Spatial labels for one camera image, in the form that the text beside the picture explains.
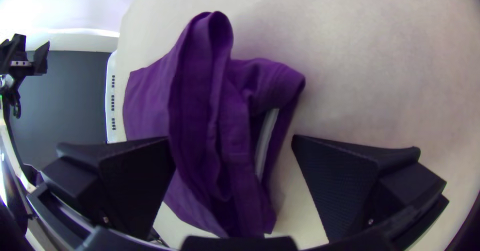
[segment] black mount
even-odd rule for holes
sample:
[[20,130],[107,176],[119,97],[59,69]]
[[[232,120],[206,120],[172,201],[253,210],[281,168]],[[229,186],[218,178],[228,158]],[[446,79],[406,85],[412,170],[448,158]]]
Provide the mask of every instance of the black mount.
[[13,116],[22,115],[19,87],[27,76],[41,76],[47,73],[47,55],[50,42],[40,46],[29,61],[25,52],[27,37],[14,34],[11,40],[0,44],[0,95],[13,107]]

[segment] dark gray panel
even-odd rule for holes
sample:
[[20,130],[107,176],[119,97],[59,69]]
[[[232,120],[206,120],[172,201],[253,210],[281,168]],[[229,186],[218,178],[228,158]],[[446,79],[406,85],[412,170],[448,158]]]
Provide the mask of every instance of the dark gray panel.
[[22,114],[11,116],[21,160],[43,169],[60,142],[97,144],[107,140],[105,82],[110,53],[51,51],[48,72],[20,86]]

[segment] white table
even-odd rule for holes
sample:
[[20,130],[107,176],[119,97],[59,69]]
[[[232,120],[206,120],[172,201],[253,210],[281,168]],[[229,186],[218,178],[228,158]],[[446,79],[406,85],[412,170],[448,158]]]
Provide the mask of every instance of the white table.
[[[306,76],[271,180],[274,235],[328,242],[290,148],[292,134],[378,147],[418,146],[450,204],[413,250],[443,250],[480,189],[480,0],[135,0],[118,42],[116,107],[129,72],[167,53],[188,21],[224,12],[232,57],[268,58]],[[121,110],[115,111],[120,140]],[[172,247],[209,235],[163,205],[154,227]]]

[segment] purple cloth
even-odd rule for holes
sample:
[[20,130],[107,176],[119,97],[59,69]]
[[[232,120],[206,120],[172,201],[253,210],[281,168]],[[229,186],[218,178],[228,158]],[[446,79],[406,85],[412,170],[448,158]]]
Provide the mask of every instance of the purple cloth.
[[[177,170],[164,202],[219,237],[263,237],[276,221],[267,184],[305,78],[266,59],[233,60],[221,12],[194,17],[177,43],[130,74],[123,103],[128,140],[168,136]],[[255,152],[264,118],[279,109],[262,181]]]

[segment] fabric fold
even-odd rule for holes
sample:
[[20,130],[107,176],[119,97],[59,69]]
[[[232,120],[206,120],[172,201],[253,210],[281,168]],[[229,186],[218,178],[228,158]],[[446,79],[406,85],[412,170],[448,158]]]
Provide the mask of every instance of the fabric fold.
[[169,53],[130,73],[125,133],[169,137],[177,170],[164,202],[181,220],[219,237],[263,237],[276,220],[268,181],[305,78],[267,59],[232,60],[233,43],[223,13],[194,17]]

